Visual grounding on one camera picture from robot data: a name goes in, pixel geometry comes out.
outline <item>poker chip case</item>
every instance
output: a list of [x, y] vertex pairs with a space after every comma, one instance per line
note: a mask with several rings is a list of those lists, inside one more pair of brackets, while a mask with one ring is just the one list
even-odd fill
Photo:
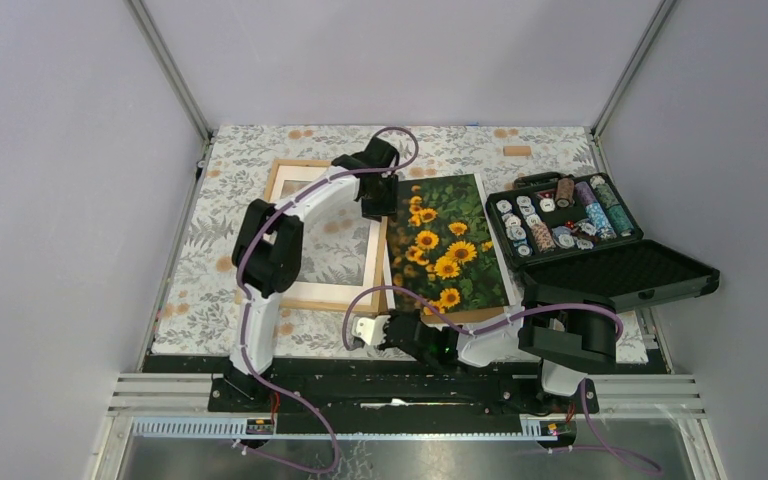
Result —
[[[572, 205], [543, 210], [543, 206], [550, 207], [545, 200], [553, 198], [558, 182], [565, 178], [571, 178], [576, 186]], [[584, 189], [581, 184], [600, 185], [599, 194], [591, 196], [587, 192], [591, 189]], [[617, 311], [707, 295], [719, 287], [719, 270], [644, 239], [619, 191], [604, 173], [568, 177], [549, 172], [519, 178], [514, 186], [518, 188], [488, 195], [485, 209], [506, 263], [526, 286], [548, 285], [607, 296], [615, 302]], [[598, 207], [585, 207], [587, 202], [598, 203]], [[624, 215], [619, 215], [619, 208], [610, 211], [616, 206], [621, 207]], [[529, 215], [524, 213], [532, 210], [550, 232], [555, 232], [552, 248], [541, 250], [538, 245], [538, 240], [542, 240], [541, 245], [547, 247], [546, 229], [528, 226]], [[611, 215], [602, 218], [598, 215], [600, 210], [603, 214], [610, 211]], [[588, 230], [594, 228], [594, 218], [610, 223], [610, 228], [603, 225], [597, 228], [597, 234], [588, 235], [583, 230], [588, 223], [591, 224]], [[521, 236], [520, 230], [512, 226], [517, 222], [525, 230], [524, 240], [511, 238], [512, 234], [517, 238]], [[530, 218], [528, 222], [534, 224], [536, 219]], [[561, 238], [568, 235], [567, 232], [575, 236], [576, 242], [592, 240], [592, 247], [579, 248], [587, 247], [586, 242], [582, 242], [572, 248], [561, 248], [569, 245], [568, 239]], [[529, 248], [522, 249], [526, 243]], [[530, 254], [521, 255], [523, 250], [530, 250]]]

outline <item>wire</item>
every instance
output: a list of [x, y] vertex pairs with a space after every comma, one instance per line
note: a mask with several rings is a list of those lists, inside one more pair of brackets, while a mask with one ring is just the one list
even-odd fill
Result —
[[[637, 452], [633, 452], [631, 450], [612, 447], [608, 445], [608, 442], [606, 442], [605, 439], [602, 437], [602, 435], [596, 430], [596, 425], [593, 425], [593, 419], [590, 418], [590, 412], [587, 410], [587, 395], [585, 394], [585, 391], [584, 391], [584, 380], [582, 380], [581, 383], [578, 384], [578, 389], [581, 393], [581, 408], [584, 411], [584, 421], [587, 422], [587, 426], [590, 427], [590, 431], [593, 432], [593, 436], [596, 437], [596, 440], [598, 440], [599, 443], [602, 444], [602, 446], [598, 447], [598, 446], [584, 445], [581, 447], [576, 447], [576, 450], [605, 451], [610, 453], [614, 457], [616, 457], [617, 460], [620, 461], [620, 463], [631, 468], [632, 470], [637, 470], [638, 472], [645, 473], [646, 475], [651, 475], [653, 477], [664, 476], [663, 467], [661, 467], [661, 465], [659, 465], [658, 462], [656, 462], [655, 460], [652, 460], [649, 457], [646, 457]], [[649, 465], [652, 466], [652, 468], [649, 469], [649, 468], [641, 467], [639, 465], [635, 465], [630, 461], [628, 461], [624, 455], [631, 456], [645, 463], [648, 463]]]
[[408, 290], [407, 288], [399, 287], [396, 285], [379, 285], [377, 287], [372, 287], [364, 290], [360, 293], [357, 297], [355, 297], [354, 300], [352, 300], [352, 303], [349, 304], [348, 310], [346, 310], [346, 314], [343, 316], [343, 327], [341, 329], [341, 336], [343, 337], [343, 346], [346, 348], [346, 350], [355, 350], [359, 348], [357, 345], [350, 345], [349, 339], [346, 336], [346, 332], [348, 330], [349, 326], [349, 317], [352, 315], [352, 311], [354, 310], [355, 306], [360, 302], [360, 300], [365, 297], [366, 295], [369, 295], [373, 292], [378, 292], [381, 290], [393, 290], [395, 292], [403, 293], [405, 295], [408, 295], [409, 297], [413, 298], [414, 300], [417, 300], [420, 304], [422, 304], [424, 307], [431, 310], [431, 313], [434, 315], [437, 315], [440, 317], [440, 320], [442, 320], [446, 325], [452, 327], [453, 330], [455, 330], [458, 333], [462, 333], [464, 335], [483, 335], [485, 333], [492, 332], [494, 330], [498, 330], [502, 327], [505, 327], [510, 324], [510, 322], [519, 320], [520, 318], [528, 317], [531, 315], [539, 315], [541, 313], [547, 313], [547, 312], [556, 312], [559, 310], [586, 310], [589, 312], [596, 312], [599, 314], [602, 314], [611, 320], [614, 321], [614, 325], [616, 327], [616, 339], [619, 340], [622, 337], [623, 334], [623, 323], [622, 319], [615, 313], [607, 308], [599, 307], [596, 305], [588, 305], [586, 303], [558, 303], [555, 305], [544, 305], [542, 307], [536, 307], [531, 308], [528, 310], [523, 310], [522, 312], [515, 313], [511, 315], [510, 317], [503, 318], [502, 320], [499, 320], [498, 322], [488, 325], [486, 327], [482, 327], [476, 330], [468, 330], [466, 328], [463, 328], [459, 325], [456, 325], [455, 322], [453, 322], [449, 317], [443, 315], [440, 313], [439, 310], [434, 305], [431, 305], [431, 303], [428, 302], [428, 300], [422, 298], [421, 296], [417, 295], [416, 293]]
[[413, 144], [414, 144], [413, 155], [411, 155], [410, 159], [407, 162], [401, 165], [394, 165], [392, 167], [385, 167], [385, 168], [363, 168], [359, 170], [346, 170], [344, 172], [339, 172], [337, 174], [334, 174], [330, 178], [323, 178], [307, 186], [301, 193], [296, 195], [296, 197], [294, 198], [294, 201], [287, 202], [281, 208], [277, 209], [275, 213], [272, 214], [264, 222], [263, 226], [261, 226], [260, 230], [255, 234], [254, 236], [255, 240], [252, 241], [252, 243], [248, 246], [248, 248], [246, 248], [246, 251], [243, 253], [242, 258], [240, 259], [240, 264], [237, 267], [237, 285], [240, 286], [240, 288], [243, 290], [243, 293], [248, 298], [248, 301], [246, 301], [245, 307], [240, 309], [240, 317], [241, 317], [240, 322], [242, 324], [241, 331], [240, 331], [240, 354], [243, 357], [243, 363], [245, 363], [246, 369], [248, 369], [249, 373], [251, 374], [252, 377], [255, 378], [255, 380], [257, 380], [258, 382], [260, 382], [262, 385], [269, 388], [270, 390], [273, 390], [278, 393], [282, 393], [292, 398], [293, 400], [301, 403], [305, 408], [310, 410], [311, 413], [313, 413], [316, 416], [316, 418], [319, 419], [320, 422], [322, 422], [322, 425], [328, 431], [328, 436], [331, 438], [331, 446], [334, 449], [334, 460], [331, 462], [331, 465], [329, 465], [328, 467], [312, 468], [312, 467], [307, 467], [299, 463], [293, 462], [291, 460], [287, 460], [285, 458], [281, 458], [277, 455], [272, 455], [271, 453], [262, 452], [257, 449], [249, 449], [245, 445], [243, 446], [244, 455], [246, 454], [246, 452], [251, 451], [252, 453], [260, 457], [269, 458], [271, 460], [275, 460], [278, 463], [284, 464], [288, 467], [295, 468], [296, 470], [301, 470], [303, 472], [312, 473], [312, 474], [322, 474], [322, 473], [331, 472], [332, 470], [337, 468], [337, 465], [340, 464], [340, 449], [339, 449], [339, 446], [337, 445], [337, 435], [334, 433], [334, 428], [331, 426], [330, 423], [328, 423], [328, 420], [326, 420], [325, 417], [322, 416], [322, 414], [319, 412], [319, 410], [315, 406], [313, 406], [313, 404], [305, 400], [300, 395], [296, 395], [295, 393], [289, 390], [286, 390], [284, 388], [281, 388], [278, 385], [275, 385], [274, 383], [270, 382], [269, 380], [266, 380], [257, 372], [257, 370], [255, 370], [254, 366], [252, 365], [251, 360], [248, 357], [247, 346], [246, 346], [246, 326], [248, 325], [248, 321], [249, 321], [249, 310], [251, 308], [250, 301], [253, 297], [252, 297], [251, 291], [249, 291], [249, 289], [246, 287], [245, 280], [243, 277], [245, 274], [246, 265], [248, 264], [249, 259], [254, 253], [255, 246], [257, 246], [260, 239], [263, 238], [263, 235], [266, 234], [266, 231], [272, 226], [272, 224], [275, 223], [278, 220], [278, 218], [281, 217], [281, 214], [289, 210], [298, 201], [304, 199], [306, 196], [310, 195], [316, 189], [322, 187], [328, 182], [331, 182], [338, 178], [342, 178], [348, 175], [393, 172], [401, 168], [405, 168], [411, 163], [413, 163], [416, 160], [416, 158], [419, 156], [419, 140], [417, 140], [416, 136], [407, 128], [384, 127], [381, 130], [378, 130], [377, 132], [375, 132], [375, 134], [373, 134], [373, 138], [380, 136], [382, 133], [390, 132], [390, 131], [405, 133], [413, 141]]

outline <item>case lid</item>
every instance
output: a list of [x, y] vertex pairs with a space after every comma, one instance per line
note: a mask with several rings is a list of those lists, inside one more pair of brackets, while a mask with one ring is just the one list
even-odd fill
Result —
[[551, 285], [609, 297], [618, 312], [714, 292], [719, 270], [653, 240], [529, 265], [526, 287]]

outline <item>picture frame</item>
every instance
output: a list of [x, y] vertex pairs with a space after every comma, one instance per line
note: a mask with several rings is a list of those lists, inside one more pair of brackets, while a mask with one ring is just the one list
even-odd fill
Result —
[[[274, 203], [293, 194], [330, 166], [326, 160], [276, 159], [263, 198]], [[305, 225], [302, 271], [284, 292], [282, 307], [344, 312], [361, 292], [384, 283], [387, 222], [365, 219], [360, 211], [360, 203], [353, 202], [316, 225]], [[386, 309], [386, 296], [374, 292], [353, 311]]]

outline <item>black carrying case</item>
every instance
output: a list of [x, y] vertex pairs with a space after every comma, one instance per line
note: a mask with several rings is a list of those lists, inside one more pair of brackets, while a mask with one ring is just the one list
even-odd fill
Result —
[[[627, 237], [618, 236], [612, 240], [597, 242], [592, 250], [555, 248], [554, 251], [540, 253], [535, 248], [534, 237], [524, 222], [528, 243], [534, 250], [531, 256], [517, 255], [512, 242], [507, 238], [497, 202], [509, 201], [514, 212], [519, 214], [516, 197], [527, 195], [537, 206], [538, 194], [554, 191], [558, 180], [564, 175], [549, 172], [523, 177], [517, 179], [514, 184], [517, 188], [514, 190], [488, 195], [485, 204], [487, 218], [496, 234], [505, 261], [526, 287], [551, 285], [602, 295], [614, 301], [618, 312], [707, 295], [719, 287], [719, 270], [656, 241], [643, 238], [643, 231], [608, 175], [599, 173], [574, 177], [573, 180], [575, 183], [583, 181], [589, 184], [590, 178], [596, 175], [604, 178], [610, 185], [631, 221], [634, 232]], [[537, 207], [538, 214], [550, 230], [567, 221], [575, 222], [587, 218], [577, 192], [574, 194], [574, 200], [573, 206], [556, 208], [548, 213], [540, 211]]]

